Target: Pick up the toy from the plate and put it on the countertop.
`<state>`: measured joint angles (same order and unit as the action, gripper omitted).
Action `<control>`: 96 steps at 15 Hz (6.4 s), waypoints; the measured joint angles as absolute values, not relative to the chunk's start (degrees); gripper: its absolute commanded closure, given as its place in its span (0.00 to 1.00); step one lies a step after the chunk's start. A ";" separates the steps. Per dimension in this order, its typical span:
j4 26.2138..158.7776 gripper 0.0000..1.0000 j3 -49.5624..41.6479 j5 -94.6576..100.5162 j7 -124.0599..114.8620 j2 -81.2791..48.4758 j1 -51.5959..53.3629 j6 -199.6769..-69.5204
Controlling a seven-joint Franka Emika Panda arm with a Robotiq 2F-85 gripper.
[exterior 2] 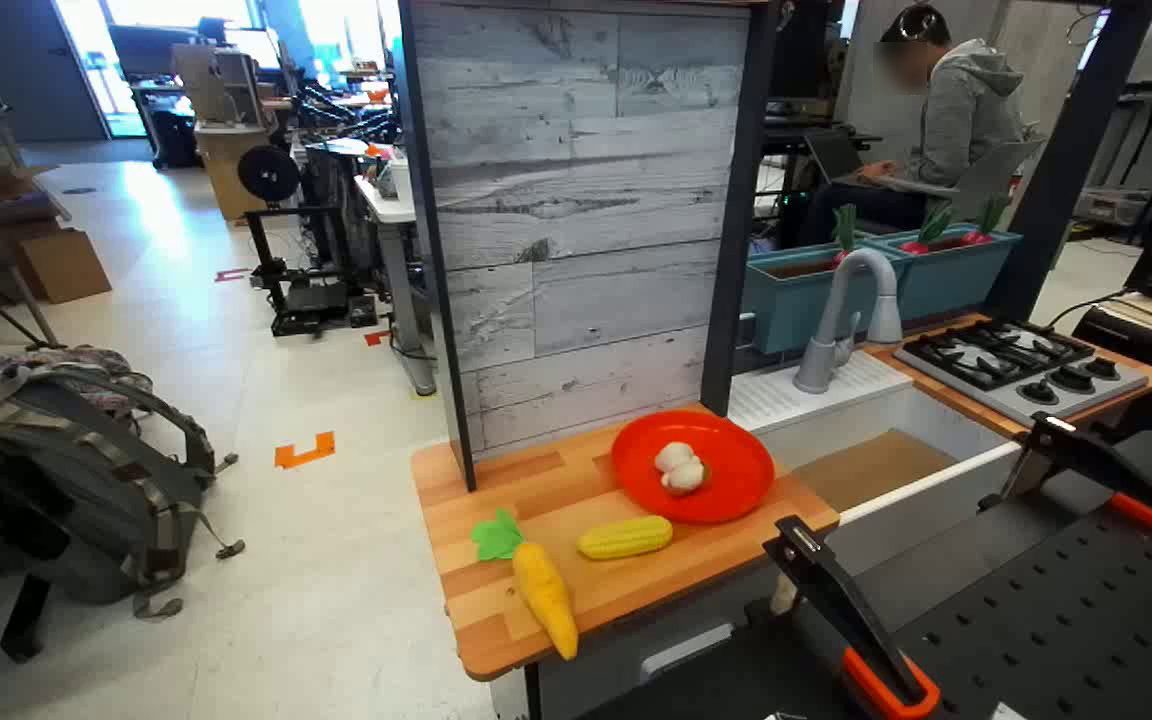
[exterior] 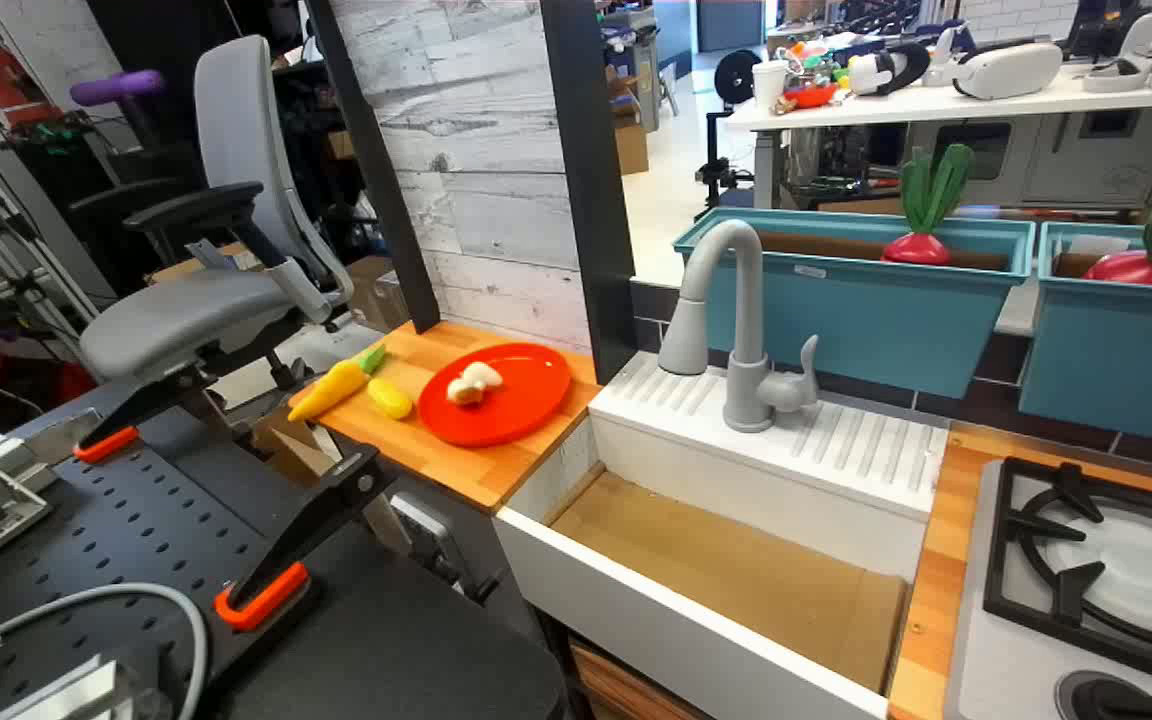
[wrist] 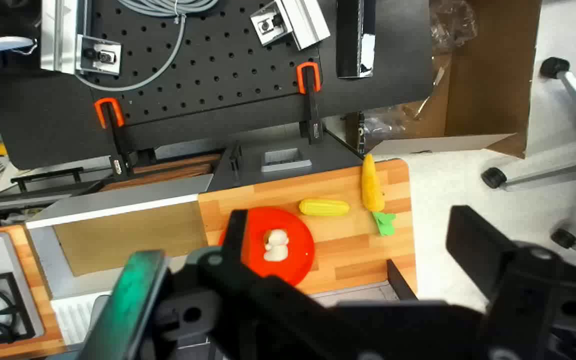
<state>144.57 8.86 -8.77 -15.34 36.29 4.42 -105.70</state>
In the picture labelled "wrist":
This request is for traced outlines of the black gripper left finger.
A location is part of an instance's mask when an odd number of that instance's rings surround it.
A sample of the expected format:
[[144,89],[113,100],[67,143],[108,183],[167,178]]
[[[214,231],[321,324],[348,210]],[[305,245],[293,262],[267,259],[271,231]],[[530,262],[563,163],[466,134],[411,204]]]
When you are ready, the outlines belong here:
[[337,313],[314,301],[279,276],[258,276],[242,259],[246,236],[254,220],[248,210],[229,218],[219,249],[189,262],[198,295],[190,301],[204,319],[334,319]]

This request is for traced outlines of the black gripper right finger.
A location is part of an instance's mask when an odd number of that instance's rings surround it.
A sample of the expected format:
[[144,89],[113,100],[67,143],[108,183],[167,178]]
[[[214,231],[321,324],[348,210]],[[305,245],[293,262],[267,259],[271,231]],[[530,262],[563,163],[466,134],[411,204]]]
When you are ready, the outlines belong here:
[[495,316],[557,317],[563,257],[515,241],[471,205],[452,205],[446,249],[488,300]]

